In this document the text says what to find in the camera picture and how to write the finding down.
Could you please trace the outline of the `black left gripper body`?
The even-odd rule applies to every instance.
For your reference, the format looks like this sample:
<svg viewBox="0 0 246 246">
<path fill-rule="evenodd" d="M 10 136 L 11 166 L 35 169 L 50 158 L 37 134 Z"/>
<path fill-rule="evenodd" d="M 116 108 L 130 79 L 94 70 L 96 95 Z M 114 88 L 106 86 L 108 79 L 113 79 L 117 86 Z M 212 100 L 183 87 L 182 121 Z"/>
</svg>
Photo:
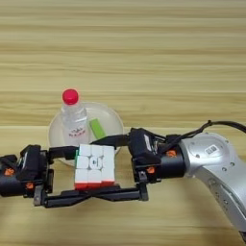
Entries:
<svg viewBox="0 0 246 246">
<path fill-rule="evenodd" d="M 0 197 L 23 196 L 33 198 L 35 206 L 42 206 L 43 198 L 53 191 L 53 162 L 40 155 L 34 162 L 27 157 L 0 158 Z"/>
</svg>

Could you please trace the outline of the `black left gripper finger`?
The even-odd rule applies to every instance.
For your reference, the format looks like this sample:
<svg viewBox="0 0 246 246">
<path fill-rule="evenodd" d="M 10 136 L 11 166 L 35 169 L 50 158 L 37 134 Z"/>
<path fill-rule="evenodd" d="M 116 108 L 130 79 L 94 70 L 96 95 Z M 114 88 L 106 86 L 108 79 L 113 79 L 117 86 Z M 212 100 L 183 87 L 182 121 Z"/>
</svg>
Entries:
<svg viewBox="0 0 246 246">
<path fill-rule="evenodd" d="M 66 190 L 62 191 L 60 195 L 48 196 L 46 195 L 42 200 L 42 205 L 45 208 L 61 208 L 71 207 L 83 201 L 92 198 L 96 194 L 104 192 L 104 188 L 82 190 Z"/>
<path fill-rule="evenodd" d="M 79 148 L 75 146 L 52 147 L 48 151 L 49 159 L 54 160 L 64 158 L 66 160 L 74 160 L 78 150 Z"/>
</svg>

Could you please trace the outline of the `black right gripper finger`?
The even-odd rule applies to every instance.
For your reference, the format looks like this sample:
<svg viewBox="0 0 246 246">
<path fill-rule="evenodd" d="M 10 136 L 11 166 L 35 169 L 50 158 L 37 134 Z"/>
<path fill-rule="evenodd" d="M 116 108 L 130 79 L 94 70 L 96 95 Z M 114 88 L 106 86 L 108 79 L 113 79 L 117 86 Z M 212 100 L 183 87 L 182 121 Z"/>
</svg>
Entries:
<svg viewBox="0 0 246 246">
<path fill-rule="evenodd" d="M 131 201 L 140 198 L 140 192 L 136 187 L 121 188 L 120 186 L 109 186 L 88 191 L 80 191 L 79 194 L 88 198 L 98 198 L 111 202 Z"/>
<path fill-rule="evenodd" d="M 127 146 L 129 142 L 128 135 L 109 135 L 92 142 L 92 145 L 113 146 L 114 148 Z"/>
</svg>

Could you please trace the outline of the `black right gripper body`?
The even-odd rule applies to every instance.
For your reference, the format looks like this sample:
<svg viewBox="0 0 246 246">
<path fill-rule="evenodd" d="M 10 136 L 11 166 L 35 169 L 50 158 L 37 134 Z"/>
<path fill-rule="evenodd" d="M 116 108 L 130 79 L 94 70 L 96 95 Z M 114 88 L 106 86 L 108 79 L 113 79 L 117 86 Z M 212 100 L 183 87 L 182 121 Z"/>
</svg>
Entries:
<svg viewBox="0 0 246 246">
<path fill-rule="evenodd" d="M 148 184 L 161 182 L 163 179 L 181 178 L 185 175 L 185 160 L 180 147 L 174 147 L 160 156 L 159 163 L 150 158 L 133 158 L 132 167 L 139 200 L 148 201 Z"/>
</svg>

